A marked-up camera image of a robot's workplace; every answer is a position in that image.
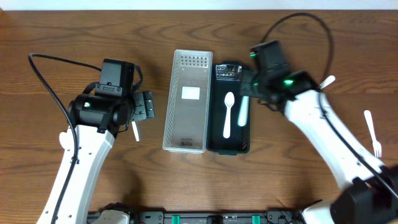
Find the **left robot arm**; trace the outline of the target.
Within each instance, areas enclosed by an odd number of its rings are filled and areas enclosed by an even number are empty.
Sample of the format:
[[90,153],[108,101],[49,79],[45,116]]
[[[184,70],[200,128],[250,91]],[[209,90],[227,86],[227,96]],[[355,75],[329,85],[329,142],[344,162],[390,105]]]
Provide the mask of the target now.
[[95,186],[120,127],[155,117],[152,93],[140,92],[141,68],[133,63],[104,59],[100,80],[90,83],[69,106],[59,105],[68,122],[60,133],[63,158],[39,223],[85,223]]

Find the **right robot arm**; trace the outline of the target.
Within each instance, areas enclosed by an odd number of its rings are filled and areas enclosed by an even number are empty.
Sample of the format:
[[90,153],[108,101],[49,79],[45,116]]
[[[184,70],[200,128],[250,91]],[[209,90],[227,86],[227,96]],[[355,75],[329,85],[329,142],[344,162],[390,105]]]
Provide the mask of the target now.
[[341,195],[304,208],[304,223],[389,223],[397,219],[397,168],[388,168],[355,138],[305,71],[292,72],[279,41],[251,49],[240,94],[258,98],[303,132],[331,170]]

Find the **pale green plastic fork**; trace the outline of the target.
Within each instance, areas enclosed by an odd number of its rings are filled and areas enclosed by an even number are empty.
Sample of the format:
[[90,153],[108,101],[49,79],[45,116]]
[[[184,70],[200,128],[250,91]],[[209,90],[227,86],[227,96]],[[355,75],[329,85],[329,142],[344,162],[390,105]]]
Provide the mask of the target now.
[[238,115],[238,126],[243,127],[247,124],[249,114],[249,97],[243,96]]

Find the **white plastic fork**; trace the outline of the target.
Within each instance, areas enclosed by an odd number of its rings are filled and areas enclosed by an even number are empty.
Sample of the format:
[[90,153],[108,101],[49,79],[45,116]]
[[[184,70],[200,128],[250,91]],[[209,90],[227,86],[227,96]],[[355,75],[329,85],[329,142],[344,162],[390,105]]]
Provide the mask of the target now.
[[374,129],[373,117],[369,110],[364,110],[364,118],[366,120],[366,124],[368,126],[369,134],[371,137],[371,141],[372,141],[372,145],[373,145],[373,149],[374,149],[374,155],[377,158],[381,158],[382,157],[382,146],[381,146],[381,143],[377,140],[376,132]]
[[319,89],[324,89],[326,88],[328,85],[332,84],[334,81],[336,80],[334,75],[329,75],[327,78],[325,78],[321,84],[319,85]]

